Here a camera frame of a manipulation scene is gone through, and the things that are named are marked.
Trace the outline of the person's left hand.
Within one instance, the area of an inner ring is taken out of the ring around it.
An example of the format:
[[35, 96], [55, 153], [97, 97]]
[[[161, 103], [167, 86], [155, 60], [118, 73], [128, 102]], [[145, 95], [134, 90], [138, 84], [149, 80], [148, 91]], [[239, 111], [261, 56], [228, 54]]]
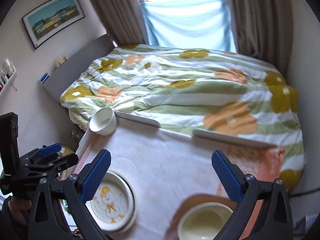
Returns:
[[31, 206], [32, 202], [30, 200], [17, 198], [15, 196], [12, 196], [11, 200], [8, 202], [8, 207], [12, 216], [24, 226], [27, 226], [29, 223], [29, 210], [31, 209]]

